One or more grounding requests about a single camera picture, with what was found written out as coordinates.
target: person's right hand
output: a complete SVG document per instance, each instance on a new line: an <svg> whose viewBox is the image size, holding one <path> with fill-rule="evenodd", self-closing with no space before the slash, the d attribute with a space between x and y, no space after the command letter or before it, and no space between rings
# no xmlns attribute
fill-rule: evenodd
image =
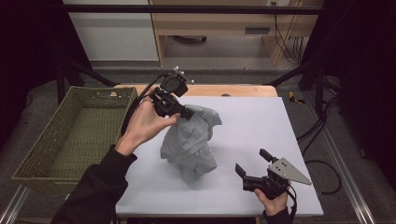
<svg viewBox="0 0 396 224"><path fill-rule="evenodd" d="M254 192L256 193L256 196L260 200L260 202L262 202L262 204L264 205L265 214L267 214L267 216L274 216L287 207L287 202L288 202L287 192L283 192L283 194L279 195L273 200L269 200L265 196L265 194L259 189L254 189Z"/></svg>
<svg viewBox="0 0 396 224"><path fill-rule="evenodd" d="M179 113L169 118L157 115L149 96L143 98L129 120L124 136L118 141L115 149L122 155L130 156L141 144L147 142L164 128L177 123Z"/></svg>

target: black curtain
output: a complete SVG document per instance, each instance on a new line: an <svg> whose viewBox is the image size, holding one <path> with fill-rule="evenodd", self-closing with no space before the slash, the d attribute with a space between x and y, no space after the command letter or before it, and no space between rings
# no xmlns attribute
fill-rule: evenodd
<svg viewBox="0 0 396 224"><path fill-rule="evenodd" d="M332 47L321 52L325 75L340 78L340 100L362 150L376 160L396 189L396 15L392 0L356 0L337 27ZM321 17L306 60L335 20Z"/></svg>
<svg viewBox="0 0 396 224"><path fill-rule="evenodd" d="M0 147L26 106L27 92L54 80L65 56L91 68L68 13L40 9L49 2L63 3L0 1ZM49 41L48 33L58 37ZM81 85L78 71L68 75L71 85Z"/></svg>

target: aluminum rail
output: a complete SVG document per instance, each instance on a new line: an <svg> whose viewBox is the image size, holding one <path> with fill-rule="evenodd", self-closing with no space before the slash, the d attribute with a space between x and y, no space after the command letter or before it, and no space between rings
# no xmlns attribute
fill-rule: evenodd
<svg viewBox="0 0 396 224"><path fill-rule="evenodd" d="M314 107L314 99L311 94L303 92L304 98L311 109L312 115L315 120L318 120L318 114ZM337 146L332 140L332 136L326 126L323 128L322 139L326 148L328 149L329 155L334 163L336 169L339 171L341 179L343 181L344 190L349 197L350 202L356 212L356 215L361 224L375 224L375 219L370 211L369 206L364 200L361 190L356 184L352 173L349 172L347 164L344 162Z"/></svg>
<svg viewBox="0 0 396 224"><path fill-rule="evenodd" d="M27 196L29 195L29 192L30 190L28 188L22 185L18 186L18 189L15 191L14 196L8 203L8 206L0 215L0 224L14 223Z"/></svg>

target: floor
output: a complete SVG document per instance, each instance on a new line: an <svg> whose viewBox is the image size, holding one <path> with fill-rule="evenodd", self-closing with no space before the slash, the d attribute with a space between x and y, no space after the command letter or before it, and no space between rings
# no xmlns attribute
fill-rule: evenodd
<svg viewBox="0 0 396 224"><path fill-rule="evenodd" d="M145 62L113 64L92 62L92 64L95 70L104 77L129 83L148 83L153 74L169 71L179 66L189 78L195 80L195 83L265 84L296 67L286 59L283 59L279 66L272 66L264 45L257 36L248 38L208 36L206 42L172 37L169 39L163 66ZM87 86L100 85L89 77L82 77ZM299 78L298 76L291 78L276 87L278 95L285 103L296 136L301 136L316 122L309 104L314 97L315 86L311 91L299 91L296 85ZM329 79L337 81L336 77L329 77ZM290 99L291 92L294 94L294 100ZM324 100L327 102L334 97L334 92L326 90L324 93ZM20 123L0 151L2 195L0 211L6 208L18 186L10 180L10 177L56 109L56 83L52 81L29 92L28 102L30 104L22 113ZM309 139L300 144L302 151L308 146ZM354 195L350 194L351 190L347 188L351 186L350 183L345 181L339 191L326 194L337 188L337 176L329 166L323 163L308 163L307 167L318 190L324 216L297 217L294 223L396 223L396 194L382 176L376 161L361 157L359 143L351 134L348 123L342 115L342 107L338 105L330 111L325 128L309 146L304 158L326 161L337 170L339 166L333 159L329 145L336 147L346 163L353 179L352 184L356 185L357 193L361 195L363 201L356 202ZM63 200L64 195L42 195L31 191L21 208L18 222L24 223L26 221L24 218L30 218L31 223L32 220L35 220L34 223L45 223L47 219L40 218L50 217ZM368 208L370 216L358 214L359 209L357 210L355 205L359 203L366 205L360 209Z"/></svg>

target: gray cloth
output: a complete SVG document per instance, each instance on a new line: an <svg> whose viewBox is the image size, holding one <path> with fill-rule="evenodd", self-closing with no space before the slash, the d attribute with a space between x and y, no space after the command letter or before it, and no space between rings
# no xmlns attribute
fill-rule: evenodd
<svg viewBox="0 0 396 224"><path fill-rule="evenodd" d="M161 158L176 164L186 183L213 171L217 165L207 142L213 136L213 127L221 124L219 113L198 105L186 105L194 115L190 120L179 119L169 128L163 139Z"/></svg>

